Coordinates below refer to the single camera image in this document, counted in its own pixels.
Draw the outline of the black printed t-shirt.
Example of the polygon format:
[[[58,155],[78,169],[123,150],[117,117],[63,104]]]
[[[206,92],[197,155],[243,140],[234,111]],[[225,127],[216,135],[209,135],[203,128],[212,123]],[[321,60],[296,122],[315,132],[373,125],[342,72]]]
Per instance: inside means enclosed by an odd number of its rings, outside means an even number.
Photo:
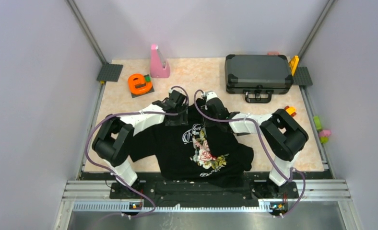
[[[194,105],[188,109],[188,125],[152,126],[132,139],[133,162],[154,155],[161,175],[169,180],[196,180],[219,187],[242,186],[243,172],[250,171],[253,148],[231,133],[205,127]]]

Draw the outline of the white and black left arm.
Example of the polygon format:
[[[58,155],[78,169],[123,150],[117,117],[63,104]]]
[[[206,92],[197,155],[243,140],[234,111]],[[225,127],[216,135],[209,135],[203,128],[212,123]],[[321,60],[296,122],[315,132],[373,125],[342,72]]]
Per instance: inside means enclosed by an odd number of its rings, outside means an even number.
[[[138,176],[127,160],[133,148],[146,141],[133,144],[133,137],[158,125],[184,125],[187,123],[187,102],[155,101],[149,106],[130,113],[108,115],[99,126],[92,149],[104,160],[105,167],[122,183],[121,192],[128,198],[139,193]]]

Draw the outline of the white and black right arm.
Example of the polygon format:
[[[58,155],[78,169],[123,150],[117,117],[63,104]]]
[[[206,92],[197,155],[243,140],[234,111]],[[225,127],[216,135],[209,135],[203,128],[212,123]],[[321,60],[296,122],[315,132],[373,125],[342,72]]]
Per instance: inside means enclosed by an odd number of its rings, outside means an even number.
[[[280,197],[291,182],[294,163],[309,140],[307,132],[285,110],[272,114],[253,115],[228,112],[218,98],[210,99],[198,109],[206,122],[234,134],[257,134],[273,169],[269,174],[267,192]]]

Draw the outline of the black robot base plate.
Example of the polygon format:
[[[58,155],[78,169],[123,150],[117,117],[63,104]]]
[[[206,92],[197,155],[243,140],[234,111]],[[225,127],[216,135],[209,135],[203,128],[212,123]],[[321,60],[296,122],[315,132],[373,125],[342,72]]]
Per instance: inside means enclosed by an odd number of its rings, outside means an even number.
[[[294,173],[293,181],[284,189],[283,195],[273,195],[266,188],[267,172],[246,172],[242,175],[242,186],[236,188],[220,188],[210,183],[195,180],[173,181],[165,179],[158,172],[139,172],[138,182],[132,189],[117,182],[109,173],[84,172],[78,181],[101,181],[110,189],[110,199],[134,199],[133,209],[143,206],[175,205],[183,202],[185,205],[257,205],[262,198],[279,199],[291,205],[301,199],[304,192],[299,191],[297,180],[335,180],[329,171],[307,172],[303,175]]]

